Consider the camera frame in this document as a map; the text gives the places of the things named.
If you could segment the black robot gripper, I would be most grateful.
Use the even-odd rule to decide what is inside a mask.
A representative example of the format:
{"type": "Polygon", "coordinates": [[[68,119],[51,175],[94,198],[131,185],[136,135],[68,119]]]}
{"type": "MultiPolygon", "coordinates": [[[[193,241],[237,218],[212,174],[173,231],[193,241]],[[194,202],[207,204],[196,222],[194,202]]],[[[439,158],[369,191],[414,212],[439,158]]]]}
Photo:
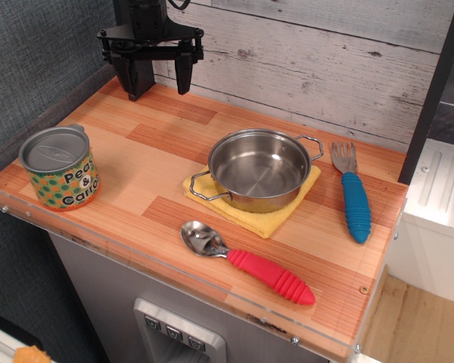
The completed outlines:
{"type": "Polygon", "coordinates": [[[129,99],[138,98],[134,61],[175,61],[178,93],[189,92],[193,63],[204,58],[204,31],[172,21],[165,1],[115,1],[114,8],[117,25],[97,37],[129,99]]]}

